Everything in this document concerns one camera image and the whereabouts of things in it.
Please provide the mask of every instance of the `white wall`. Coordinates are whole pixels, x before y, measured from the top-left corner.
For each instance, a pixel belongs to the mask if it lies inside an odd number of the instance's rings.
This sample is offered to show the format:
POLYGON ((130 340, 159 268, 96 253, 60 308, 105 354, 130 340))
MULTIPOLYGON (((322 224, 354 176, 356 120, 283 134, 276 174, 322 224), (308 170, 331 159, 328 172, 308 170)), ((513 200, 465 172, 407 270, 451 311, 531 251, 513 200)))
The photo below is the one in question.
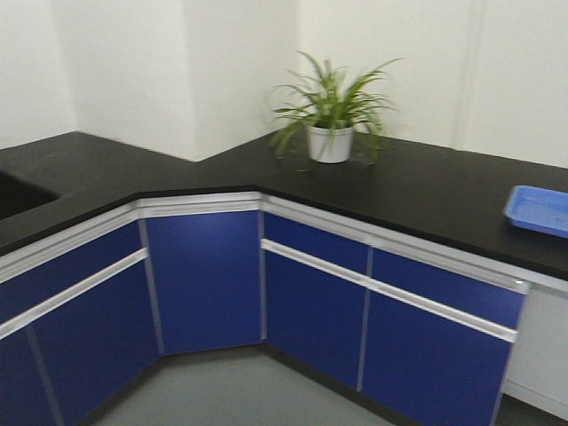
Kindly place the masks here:
POLYGON ((79 129, 194 158, 180 0, 52 0, 79 129))
POLYGON ((76 129, 47 0, 0 2, 0 148, 76 129))
POLYGON ((360 71, 386 59, 392 136, 568 167, 568 2, 303 0, 300 46, 360 71))
POLYGON ((383 115, 387 131, 450 146, 469 11, 463 0, 303 0, 300 47, 357 73, 403 58, 375 87, 400 110, 383 115))
POLYGON ((185 3, 198 158, 275 129, 272 108, 295 68, 296 0, 185 3))
POLYGON ((565 0, 8 0, 0 147, 82 130, 199 160, 274 129, 299 48, 404 58, 376 86, 394 137, 568 167, 566 28, 565 0))
POLYGON ((568 2, 485 3, 463 148, 568 168, 568 2))

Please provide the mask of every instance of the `blue tray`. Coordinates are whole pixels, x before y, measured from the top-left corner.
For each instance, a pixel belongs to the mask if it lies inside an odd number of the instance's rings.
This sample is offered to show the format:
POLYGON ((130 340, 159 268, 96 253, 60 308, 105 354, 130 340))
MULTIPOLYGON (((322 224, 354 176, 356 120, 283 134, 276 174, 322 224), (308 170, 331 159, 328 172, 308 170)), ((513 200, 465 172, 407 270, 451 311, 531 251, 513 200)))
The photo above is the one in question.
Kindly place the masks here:
POLYGON ((568 238, 568 193, 515 186, 504 214, 514 226, 568 238))

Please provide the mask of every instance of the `spider plant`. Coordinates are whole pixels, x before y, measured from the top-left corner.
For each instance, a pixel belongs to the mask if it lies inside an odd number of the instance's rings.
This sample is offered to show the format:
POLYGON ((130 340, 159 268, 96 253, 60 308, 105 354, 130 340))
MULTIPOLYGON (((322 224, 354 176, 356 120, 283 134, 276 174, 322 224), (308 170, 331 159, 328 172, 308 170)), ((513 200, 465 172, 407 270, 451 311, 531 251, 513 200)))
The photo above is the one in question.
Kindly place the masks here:
POLYGON ((330 140, 334 136, 333 130, 354 127, 366 131, 372 162, 376 162, 378 136, 383 134, 379 111, 391 108, 391 104, 383 95, 370 94, 363 89, 371 82, 382 80, 386 74, 383 68, 399 59, 384 62, 355 77, 345 86, 345 67, 333 68, 329 59, 320 63, 308 53, 298 53, 310 62, 314 75, 289 70, 299 83, 278 86, 290 89, 300 101, 297 104, 286 103, 284 107, 273 110, 277 119, 288 120, 288 124, 278 130, 271 140, 272 145, 277 146, 277 156, 282 157, 288 149, 290 139, 306 126, 331 130, 330 140))

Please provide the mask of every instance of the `white flower pot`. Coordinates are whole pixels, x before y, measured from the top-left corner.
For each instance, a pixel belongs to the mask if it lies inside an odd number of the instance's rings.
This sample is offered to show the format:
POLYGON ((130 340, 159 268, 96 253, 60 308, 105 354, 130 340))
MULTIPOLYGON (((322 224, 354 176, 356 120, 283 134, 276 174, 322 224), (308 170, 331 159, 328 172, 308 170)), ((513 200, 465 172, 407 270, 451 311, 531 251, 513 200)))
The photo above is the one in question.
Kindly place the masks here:
POLYGON ((330 130, 308 127, 308 151, 316 162, 346 162, 351 154, 353 128, 330 130))

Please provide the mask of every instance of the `potted plant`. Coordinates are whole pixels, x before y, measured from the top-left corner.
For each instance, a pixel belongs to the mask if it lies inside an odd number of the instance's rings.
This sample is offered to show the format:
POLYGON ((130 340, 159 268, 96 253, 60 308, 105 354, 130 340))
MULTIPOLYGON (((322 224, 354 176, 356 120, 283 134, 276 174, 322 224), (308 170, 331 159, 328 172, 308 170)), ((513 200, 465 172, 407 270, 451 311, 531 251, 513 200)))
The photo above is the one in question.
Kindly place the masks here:
POLYGON ((389 60, 358 75, 344 86, 345 67, 333 68, 328 59, 320 64, 308 53, 299 53, 308 59, 314 75, 290 71, 299 83, 279 86, 290 89, 300 98, 300 102, 296 105, 287 103, 273 110, 277 119, 288 120, 288 124, 271 139, 271 143, 277 146, 277 156, 281 158, 292 136, 306 128, 310 158, 317 162, 344 162, 351 153, 354 131, 365 130, 372 162, 376 162, 378 137, 383 134, 379 111, 390 108, 390 104, 383 95, 369 94, 363 89, 371 82, 382 80, 385 75, 383 68, 398 59, 389 60))

